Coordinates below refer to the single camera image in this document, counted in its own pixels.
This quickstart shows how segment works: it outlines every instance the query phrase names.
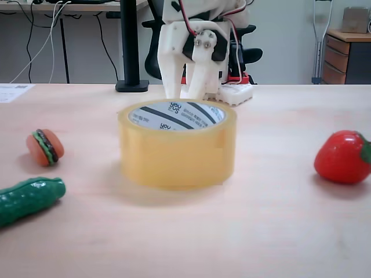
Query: wall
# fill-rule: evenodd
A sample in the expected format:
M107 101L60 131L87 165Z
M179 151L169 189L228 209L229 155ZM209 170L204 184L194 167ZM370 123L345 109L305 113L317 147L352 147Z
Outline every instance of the wall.
M313 8L310 0L255 0L249 6L250 23L257 30L243 38L245 47L259 47L264 50L263 58L248 65L254 81L261 84L309 84L314 63L315 37L312 27ZM326 21L328 2L318 1L318 20ZM334 0L331 27L339 28L343 10L349 6L347 0ZM353 0L354 6L371 6L370 0ZM148 76L144 69L151 40L151 30L144 29L141 22L151 20L149 8L138 12L138 33L140 71L142 79L151 83L160 81ZM101 17L104 38L109 53L122 75L120 29L118 20ZM37 17L39 24L50 22L44 15ZM80 20L65 18L65 32L68 47L68 60L72 83L115 83L115 76L100 42L96 18L83 16ZM0 82L9 82L26 65L28 56L26 43L30 24L22 14L5 16L0 14ZM31 52L35 54L47 37L47 30L37 29L31 41ZM53 82L65 82L63 55L61 51L60 30L55 29L56 69ZM33 65L34 82L47 82L52 66L50 44L40 54ZM18 82L26 82L23 74Z
M317 19L326 21L329 2L317 2ZM334 0L330 27L340 28L348 6L369 6L370 0ZM250 23L257 30L243 38L245 47L259 47L263 58L248 65L256 83L310 84L314 65L313 0L255 0Z

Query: tape label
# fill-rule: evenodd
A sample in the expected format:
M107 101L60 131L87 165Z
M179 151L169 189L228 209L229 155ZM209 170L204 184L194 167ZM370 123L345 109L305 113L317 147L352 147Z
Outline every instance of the tape label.
M204 129L225 118L220 108L197 102L153 103L132 111L129 119L139 126L155 130Z

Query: desk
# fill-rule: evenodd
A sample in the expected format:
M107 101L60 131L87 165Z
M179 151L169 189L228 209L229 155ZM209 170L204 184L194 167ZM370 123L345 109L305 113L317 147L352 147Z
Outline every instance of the desk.
M317 150L331 132L371 138L371 86L258 86L238 114L236 168L223 185L164 192L119 171L117 112L164 98L112 85L36 85L0 104L0 187L61 177L54 208L0 230L4 277L368 277L371 191L319 179ZM66 154L40 168L26 154L37 128Z
M327 34L323 80L328 84L371 84L371 34Z
M30 3L19 1L22 8L25 11L30 10ZM147 0L137 0L137 10L140 10L148 5ZM44 2L40 5L33 5L32 10L34 12L46 12L53 11L54 4ZM0 10L7 12L21 12L21 9L17 3L7 3L6 1L0 1ZM119 2L109 2L99 5L81 5L81 4L68 4L64 7L63 12L119 12Z

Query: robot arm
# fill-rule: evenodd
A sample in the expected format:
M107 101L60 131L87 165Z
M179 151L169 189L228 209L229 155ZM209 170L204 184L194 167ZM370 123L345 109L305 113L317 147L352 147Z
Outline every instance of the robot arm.
M235 33L236 27L248 26L246 6L246 0L164 1L158 64L167 98L180 97L184 65L188 98L203 99L223 91L221 82L229 73L230 30Z

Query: white 3d-printed part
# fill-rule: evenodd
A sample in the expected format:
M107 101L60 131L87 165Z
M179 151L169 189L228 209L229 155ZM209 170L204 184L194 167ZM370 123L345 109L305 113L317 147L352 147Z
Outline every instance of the white 3d-printed part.
M221 85L216 94L206 93L204 100L216 100L232 105L239 105L253 97L253 86L251 84L226 84ZM188 86L183 85L181 98L189 98Z

